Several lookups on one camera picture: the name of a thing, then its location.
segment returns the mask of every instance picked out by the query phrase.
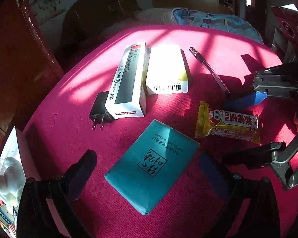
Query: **table surface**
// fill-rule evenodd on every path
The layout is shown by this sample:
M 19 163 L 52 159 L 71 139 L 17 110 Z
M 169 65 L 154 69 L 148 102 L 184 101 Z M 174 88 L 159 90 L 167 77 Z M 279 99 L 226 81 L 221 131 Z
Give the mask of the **table surface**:
M 190 71 L 188 93 L 152 95 L 146 99 L 144 118 L 121 118 L 92 130 L 88 118 L 99 92 L 110 88 L 125 47 L 146 42 L 147 47 L 178 44 Z M 96 151 L 98 164 L 80 199 L 74 203 L 78 216 L 96 237 L 199 237 L 212 224 L 223 203 L 212 191 L 198 166 L 201 151 L 215 158 L 254 144 L 230 138 L 208 136 L 199 140 L 196 153 L 167 195 L 143 216 L 104 179 L 104 174 L 126 152 L 153 119 L 194 137 L 200 101 L 214 108 L 223 101 L 216 82 L 189 52 L 195 47 L 222 78 L 231 93 L 239 94 L 252 83 L 252 73 L 281 64 L 270 49 L 250 39 L 214 29 L 190 26 L 152 25 L 124 30 L 87 55 L 53 88 L 38 107 L 24 133 L 38 172 L 43 179 L 65 172 L 87 149 Z M 295 106 L 290 101 L 266 99 L 248 108 L 259 115 L 261 143 L 285 141 L 296 134 Z M 298 153 L 291 160 L 298 166 Z M 284 192 L 268 168 L 247 170 L 244 165 L 229 167 L 245 178 L 268 176 L 275 189 L 281 232 L 288 231 L 298 212 L 298 187 Z

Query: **pen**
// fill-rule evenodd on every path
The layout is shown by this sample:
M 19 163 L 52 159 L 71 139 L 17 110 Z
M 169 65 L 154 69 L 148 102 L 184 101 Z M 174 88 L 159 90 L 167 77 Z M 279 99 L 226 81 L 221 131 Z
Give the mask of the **pen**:
M 212 69 L 212 67 L 207 63 L 207 61 L 203 58 L 203 56 L 194 48 L 190 47 L 190 52 L 194 55 L 194 57 L 202 64 L 205 65 L 205 67 L 209 70 L 213 78 L 215 79 L 216 83 L 220 86 L 221 90 L 224 92 L 225 97 L 229 97 L 230 93 L 225 86 L 224 82 L 221 80 L 221 78 L 215 73 L 215 71 Z

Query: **black power adapter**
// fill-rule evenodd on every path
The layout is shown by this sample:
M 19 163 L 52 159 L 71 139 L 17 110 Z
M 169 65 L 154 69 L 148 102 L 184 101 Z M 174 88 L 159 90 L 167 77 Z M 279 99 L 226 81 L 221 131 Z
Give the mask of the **black power adapter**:
M 108 97 L 109 91 L 100 92 L 97 94 L 94 105 L 91 109 L 89 118 L 93 121 L 92 129 L 96 129 L 96 125 L 100 124 L 100 129 L 103 129 L 103 123 L 110 123 L 114 120 L 112 115 L 108 113 L 105 108 L 105 103 Z

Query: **yellow snack wrapper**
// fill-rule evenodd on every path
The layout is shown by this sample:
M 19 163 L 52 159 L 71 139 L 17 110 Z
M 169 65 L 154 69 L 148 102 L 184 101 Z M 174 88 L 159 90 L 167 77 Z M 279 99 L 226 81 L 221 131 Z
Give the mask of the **yellow snack wrapper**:
M 208 103 L 201 101 L 195 138 L 199 139 L 207 135 L 248 140 L 260 144 L 258 117 L 209 108 Z

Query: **gray label panel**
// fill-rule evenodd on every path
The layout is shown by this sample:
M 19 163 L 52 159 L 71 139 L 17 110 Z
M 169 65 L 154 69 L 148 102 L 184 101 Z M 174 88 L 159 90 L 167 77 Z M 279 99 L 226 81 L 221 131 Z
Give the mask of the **gray label panel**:
M 133 98 L 139 52 L 140 49 L 131 50 L 129 52 L 115 104 L 128 103 L 131 102 Z

